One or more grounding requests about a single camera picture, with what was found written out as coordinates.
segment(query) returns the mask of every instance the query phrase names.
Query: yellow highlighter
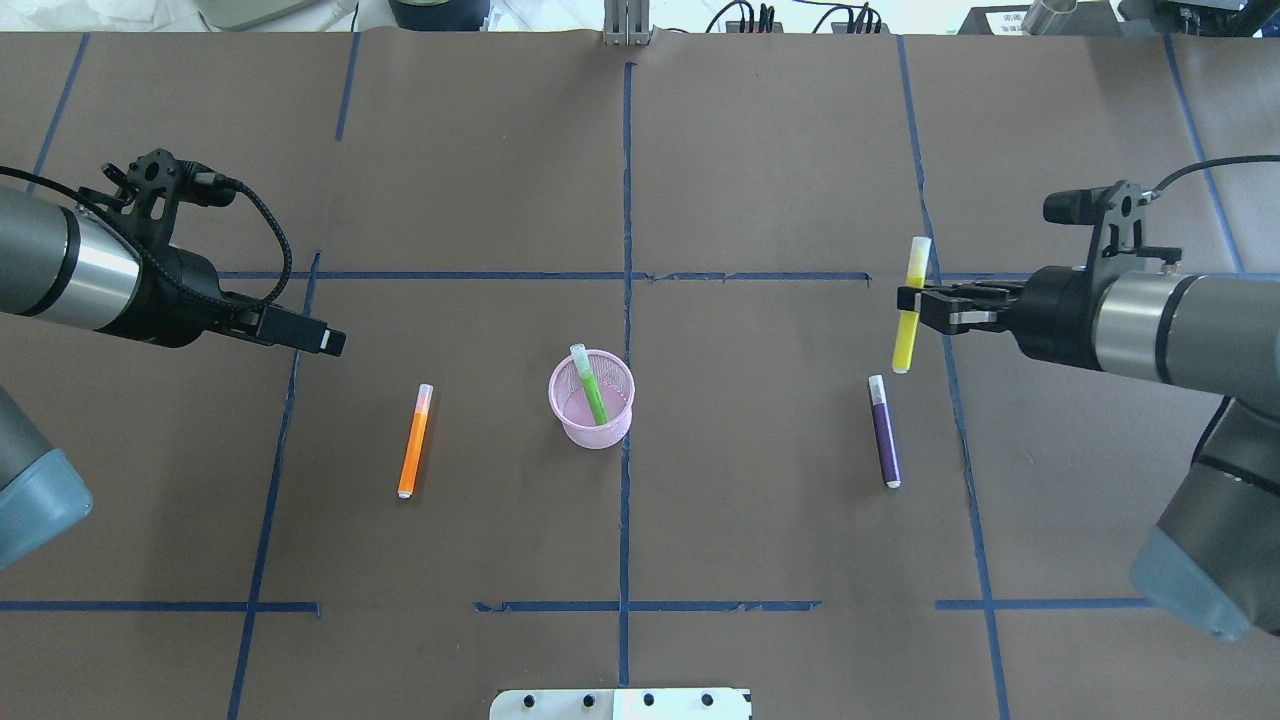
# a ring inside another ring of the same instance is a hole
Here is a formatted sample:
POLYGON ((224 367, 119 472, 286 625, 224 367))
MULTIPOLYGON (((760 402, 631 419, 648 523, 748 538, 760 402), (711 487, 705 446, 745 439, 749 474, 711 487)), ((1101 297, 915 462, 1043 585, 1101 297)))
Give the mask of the yellow highlighter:
MULTIPOLYGON (((924 273, 929 266, 929 250, 933 240, 928 237, 911 238, 911 258, 906 261, 906 284, 924 287, 924 273)), ((915 354, 915 328, 920 314, 915 310, 899 310, 897 340, 893 342, 893 372, 904 374, 911 369, 911 355, 915 354)))

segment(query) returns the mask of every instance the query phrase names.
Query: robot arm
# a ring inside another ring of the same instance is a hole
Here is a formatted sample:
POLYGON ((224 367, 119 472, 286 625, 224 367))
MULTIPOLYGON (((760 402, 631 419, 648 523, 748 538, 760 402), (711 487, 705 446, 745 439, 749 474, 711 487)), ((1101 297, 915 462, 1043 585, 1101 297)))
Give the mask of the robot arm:
POLYGON ((104 173, 118 187, 114 196, 4 170, 70 196, 77 210, 0 187, 0 311, 165 347, 212 331, 342 354, 346 334, 271 302, 288 282, 292 252, 252 190, 165 150, 138 158, 128 173, 110 164, 104 173), (237 193, 253 201, 284 254, 280 279, 261 300, 223 292, 209 260, 169 245, 182 202, 224 208, 237 193), (161 201, 164 209, 154 217, 161 201))
MULTIPOLYGON (((114 195, 0 168, 61 192, 76 210, 0 187, 0 311, 165 347, 205 331, 259 345, 340 355, 347 336, 273 301, 289 279, 292 254, 266 205, 239 181, 156 150, 102 172, 114 195), (241 193, 275 233, 280 278, 262 299, 223 292, 205 258, 172 247, 182 202, 223 208, 241 193), (156 214, 156 205, 163 210, 156 214)), ((84 518, 93 498, 61 451, 0 388, 0 568, 84 518)))
POLYGON ((1130 579, 1215 637, 1280 635, 1280 283, 1176 273, 1181 250, 1144 243, 1146 208, 1169 182, 1048 196, 1046 220, 1093 227, 1083 268, 901 287, 897 305, 945 334, 1009 331, 1036 360, 1225 396, 1130 579))

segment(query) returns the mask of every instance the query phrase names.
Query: pink mesh pen holder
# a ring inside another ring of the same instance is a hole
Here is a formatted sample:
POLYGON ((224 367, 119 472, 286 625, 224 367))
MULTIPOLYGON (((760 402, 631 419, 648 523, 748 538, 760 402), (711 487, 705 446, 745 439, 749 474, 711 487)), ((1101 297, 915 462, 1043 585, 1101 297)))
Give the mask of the pink mesh pen holder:
POLYGON ((600 400, 609 414, 609 421, 596 425, 591 418, 591 407, 586 402, 582 380, 573 366, 570 355, 556 366, 547 384, 547 400, 552 413, 564 425, 564 434, 577 445, 589 450, 603 450, 617 445, 631 429, 631 400, 635 397, 635 383, 631 369, 616 355, 603 350, 588 350, 591 370, 600 386, 600 400))

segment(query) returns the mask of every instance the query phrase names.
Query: purple highlighter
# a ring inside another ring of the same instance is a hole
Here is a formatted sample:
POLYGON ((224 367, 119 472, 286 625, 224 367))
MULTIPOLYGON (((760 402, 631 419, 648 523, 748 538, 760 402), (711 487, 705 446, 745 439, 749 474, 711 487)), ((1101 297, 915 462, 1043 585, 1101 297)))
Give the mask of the purple highlighter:
POLYGON ((876 447, 881 455, 881 475, 884 487, 902 487, 902 474, 897 466, 897 446, 893 445, 893 421, 888 415, 888 398, 884 397, 884 377, 872 375, 867 379, 872 388, 872 420, 876 424, 876 447))

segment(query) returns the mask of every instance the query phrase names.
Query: blue tape line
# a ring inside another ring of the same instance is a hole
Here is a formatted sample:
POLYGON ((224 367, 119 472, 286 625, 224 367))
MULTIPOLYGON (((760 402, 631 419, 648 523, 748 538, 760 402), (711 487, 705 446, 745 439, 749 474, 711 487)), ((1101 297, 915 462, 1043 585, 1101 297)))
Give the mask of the blue tape line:
MULTIPOLYGON (((872 277, 868 273, 671 273, 655 275, 652 273, 637 273, 630 269, 631 255, 627 252, 623 264, 628 266, 625 273, 612 272, 563 272, 544 273, 526 270, 325 270, 316 273, 316 279, 321 281, 856 281, 870 284, 872 277)), ((278 270, 223 270, 218 273, 219 279, 227 281, 274 281, 280 277, 278 270)), ((308 273, 294 272, 291 279, 308 277, 308 273)), ((623 297, 627 302, 630 295, 623 297)))
POLYGON ((522 600, 503 602, 497 606, 472 602, 476 612, 617 612, 618 603, 612 600, 522 600))
MULTIPOLYGON (((152 600, 6 600, 0 612, 244 612, 247 602, 152 601, 152 600)), ((259 612, 306 612, 320 615, 319 602, 264 602, 259 612)))
MULTIPOLYGON (((924 202, 924 156, 920 152, 920 128, 915 123, 915 99, 911 95, 911 70, 906 61, 906 38, 897 36, 897 65, 902 73, 902 97, 906 101, 906 127, 911 133, 911 158, 915 161, 915 188, 920 196, 920 218, 924 220, 924 234, 933 236, 933 218, 929 217, 929 206, 924 202)), ((938 264, 937 242, 929 252, 929 275, 934 284, 940 284, 942 268, 938 264)))
POLYGON ((351 102, 351 86, 356 81, 356 58, 360 56, 360 33, 351 33, 351 56, 347 58, 347 82, 342 86, 342 106, 338 108, 338 129, 334 131, 335 142, 342 142, 342 136, 347 132, 347 105, 351 102))
POLYGON ((1005 687, 1005 660, 1000 651, 1000 630, 996 625, 996 607, 991 592, 991 570, 987 566, 987 542, 982 530, 982 512, 978 510, 978 486, 973 477, 973 460, 969 454, 969 430, 964 418, 964 402, 960 397, 960 378, 956 372, 955 351, 951 337, 942 337, 942 354, 947 365, 947 384, 951 388, 951 411, 955 415, 956 430, 960 433, 960 448, 964 454, 964 479, 969 489, 969 528, 973 532, 973 553, 978 561, 978 583, 982 587, 983 619, 987 624, 987 647, 991 651, 991 673, 996 683, 996 705, 1000 719, 1009 720, 1009 692, 1005 687))
POLYGON ((868 273, 668 273, 666 275, 641 274, 649 282, 663 281, 858 281, 868 286, 868 273))
POLYGON ((1078 597, 1050 600, 940 600, 933 603, 940 611, 986 610, 1146 610, 1155 605, 1144 597, 1078 597))
MULTIPOLYGON (((1199 131, 1196 128, 1196 118, 1192 117, 1192 106, 1187 102, 1187 91, 1183 88, 1183 73, 1178 69, 1178 56, 1174 54, 1174 38, 1169 35, 1165 36, 1165 58, 1169 59, 1169 72, 1174 76, 1174 90, 1178 92, 1178 104, 1183 108, 1183 120, 1187 122, 1187 132, 1192 136, 1196 160, 1203 163, 1206 160, 1204 145, 1201 143, 1199 131)), ((1204 170, 1204 184, 1208 186, 1208 197, 1213 202, 1213 214, 1217 215, 1217 224, 1222 228, 1222 234, 1226 237, 1226 250, 1231 254, 1231 265, 1236 273, 1243 273, 1244 264, 1240 261, 1240 252, 1235 247, 1235 233, 1231 232, 1231 224, 1226 222, 1226 211, 1222 209, 1222 199, 1217 193, 1217 183, 1213 182, 1212 169, 1204 170)))
MULTIPOLYGON (((622 68, 622 360, 631 365, 631 77, 622 68)), ((618 687, 631 684, 631 433, 622 438, 618 506, 618 687)))
MULTIPOLYGON (((906 42, 897 36, 897 59, 902 72, 902 96, 906 101, 906 123, 911 133, 911 154, 915 160, 915 184, 920 193, 920 219, 924 223, 924 233, 934 240, 933 251, 929 254, 929 277, 934 284, 942 283, 942 263, 938 258, 938 242, 933 232, 933 219, 929 217, 929 206, 924 195, 924 159, 920 154, 920 132, 916 126, 915 102, 911 96, 910 67, 906 60, 906 42)), ((1009 693, 1005 689, 1005 661, 1000 652, 1000 633, 996 626, 996 611, 991 607, 991 574, 987 569, 987 546, 982 533, 982 515, 978 511, 978 489, 973 479, 973 462, 969 455, 969 433, 964 420, 964 404, 960 400, 960 379, 956 373, 955 354, 951 348, 951 338, 942 337, 942 350, 947 361, 947 383, 951 387, 951 410, 955 415, 956 430, 960 433, 960 445, 964 451, 964 477, 969 489, 969 525, 973 530, 974 556, 978 561, 978 582, 982 585, 982 600, 984 602, 983 615, 987 623, 987 647, 991 652, 991 674, 996 685, 996 705, 1000 710, 1000 720, 1009 720, 1009 693)))
MULTIPOLYGON (((88 33, 81 35, 81 45, 76 50, 76 59, 72 60, 72 69, 67 72, 67 82, 63 85, 63 95, 58 99, 58 108, 54 109, 54 119, 49 120, 49 129, 45 132, 45 142, 40 146, 36 156, 36 167, 31 174, 38 176, 45 169, 45 160, 49 159, 49 149, 54 145, 54 135, 58 132, 58 123, 63 120, 63 111, 67 109, 67 99, 72 96, 72 86, 76 85, 76 76, 79 74, 81 61, 84 60, 84 49, 88 47, 88 33)), ((27 183, 27 195, 36 192, 36 183, 27 183)))
POLYGON ((820 600, 634 600, 636 612, 809 612, 820 600))
MULTIPOLYGON (((820 600, 632 600, 630 612, 809 612, 820 600)), ((618 612, 620 602, 608 600, 520 600, 488 605, 472 602, 480 614, 493 612, 618 612)))
POLYGON ((145 600, 8 600, 8 612, 244 612, 246 602, 156 602, 145 600))
MULTIPOLYGON (((302 302, 302 314, 311 315, 311 301, 315 297, 316 272, 320 268, 320 254, 311 259, 311 273, 307 278, 307 295, 302 302)), ((293 368, 289 370, 289 386, 284 393, 284 415, 280 419, 280 434, 275 441, 275 462, 271 466, 271 484, 266 491, 266 509, 262 511, 262 530, 257 538, 257 557, 253 560, 253 579, 248 588, 248 607, 244 612, 244 628, 241 630, 241 648, 236 660, 236 676, 232 680, 232 700, 227 708, 227 720, 239 715, 241 693, 244 691, 244 671, 248 667, 248 651, 253 643, 253 624, 257 616, 257 598, 262 591, 262 573, 266 569, 266 550, 271 542, 271 524, 275 519, 275 501, 280 495, 280 475, 284 471, 284 445, 293 421, 293 400, 298 387, 298 365, 302 351, 293 351, 293 368)))

